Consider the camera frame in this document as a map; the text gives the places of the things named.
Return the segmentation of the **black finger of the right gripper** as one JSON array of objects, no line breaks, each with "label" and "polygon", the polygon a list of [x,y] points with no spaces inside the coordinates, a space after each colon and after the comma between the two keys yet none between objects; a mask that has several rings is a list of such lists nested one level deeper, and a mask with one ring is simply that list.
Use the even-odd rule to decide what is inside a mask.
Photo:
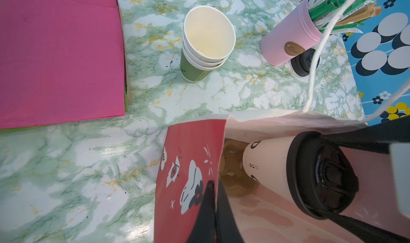
[{"label": "black finger of the right gripper", "polygon": [[408,238],[380,229],[357,219],[335,213],[321,213],[322,216],[354,234],[364,243],[409,243]]},{"label": "black finger of the right gripper", "polygon": [[400,118],[347,133],[324,135],[323,139],[339,147],[388,154],[391,144],[410,142],[410,118]]}]

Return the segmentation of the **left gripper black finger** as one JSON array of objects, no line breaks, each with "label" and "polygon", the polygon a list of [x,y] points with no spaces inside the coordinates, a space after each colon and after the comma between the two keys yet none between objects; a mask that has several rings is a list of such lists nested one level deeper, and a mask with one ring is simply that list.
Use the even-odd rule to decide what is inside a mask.
[{"label": "left gripper black finger", "polygon": [[188,243],[244,243],[222,181],[209,181]]}]

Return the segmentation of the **black cup lid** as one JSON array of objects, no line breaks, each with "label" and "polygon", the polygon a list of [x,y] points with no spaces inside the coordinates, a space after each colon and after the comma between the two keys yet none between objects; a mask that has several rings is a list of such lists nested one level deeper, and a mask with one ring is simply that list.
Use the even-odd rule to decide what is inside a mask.
[{"label": "black cup lid", "polygon": [[342,150],[315,131],[302,132],[292,140],[286,176],[293,202],[318,220],[344,211],[359,191],[358,177]]}]

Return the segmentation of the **red paper gift bag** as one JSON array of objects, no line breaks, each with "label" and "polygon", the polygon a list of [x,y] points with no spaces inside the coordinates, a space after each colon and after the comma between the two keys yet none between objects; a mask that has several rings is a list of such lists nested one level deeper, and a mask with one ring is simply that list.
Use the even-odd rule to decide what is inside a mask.
[{"label": "red paper gift bag", "polygon": [[410,108],[373,126],[291,113],[168,128],[156,243],[410,240]]}]

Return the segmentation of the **white paper cup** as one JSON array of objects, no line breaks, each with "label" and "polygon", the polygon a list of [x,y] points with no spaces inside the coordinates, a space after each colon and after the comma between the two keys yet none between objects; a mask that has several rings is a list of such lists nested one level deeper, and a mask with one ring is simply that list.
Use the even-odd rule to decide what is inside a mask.
[{"label": "white paper cup", "polygon": [[293,201],[287,181],[287,155],[295,137],[266,139],[250,143],[243,153],[248,176],[281,197]]}]

